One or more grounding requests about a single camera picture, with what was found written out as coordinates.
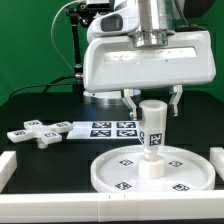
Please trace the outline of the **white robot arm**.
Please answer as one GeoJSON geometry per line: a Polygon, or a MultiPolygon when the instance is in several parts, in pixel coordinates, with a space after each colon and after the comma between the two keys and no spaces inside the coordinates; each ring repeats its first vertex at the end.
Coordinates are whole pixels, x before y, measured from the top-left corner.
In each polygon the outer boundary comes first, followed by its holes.
{"type": "Polygon", "coordinates": [[[212,81],[216,68],[210,34],[186,27],[174,30],[177,0],[115,0],[114,10],[91,23],[84,57],[84,88],[121,91],[137,118],[135,89],[169,87],[175,106],[184,85],[212,81]]]}

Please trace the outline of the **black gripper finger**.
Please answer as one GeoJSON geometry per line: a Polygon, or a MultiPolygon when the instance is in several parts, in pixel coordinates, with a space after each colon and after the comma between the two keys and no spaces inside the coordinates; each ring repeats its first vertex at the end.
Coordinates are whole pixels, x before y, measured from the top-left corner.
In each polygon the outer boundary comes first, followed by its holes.
{"type": "Polygon", "coordinates": [[[169,90],[169,94],[171,95],[169,101],[169,112],[172,116],[176,117],[178,115],[178,103],[181,99],[183,93],[183,88],[181,85],[172,86],[169,90]]]}
{"type": "Polygon", "coordinates": [[[123,100],[124,104],[130,110],[129,116],[132,120],[136,120],[137,119],[137,106],[132,99],[133,96],[134,96],[133,89],[124,89],[122,91],[122,100],[123,100]]]}

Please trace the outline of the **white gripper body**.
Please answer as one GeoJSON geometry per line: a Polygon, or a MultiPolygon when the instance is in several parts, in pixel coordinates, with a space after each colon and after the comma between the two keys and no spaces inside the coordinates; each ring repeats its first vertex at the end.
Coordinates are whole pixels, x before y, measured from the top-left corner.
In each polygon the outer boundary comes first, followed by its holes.
{"type": "Polygon", "coordinates": [[[216,75],[210,34],[180,32],[165,47],[143,48],[127,36],[97,38],[87,48],[83,75],[90,92],[208,83],[216,75]]]}

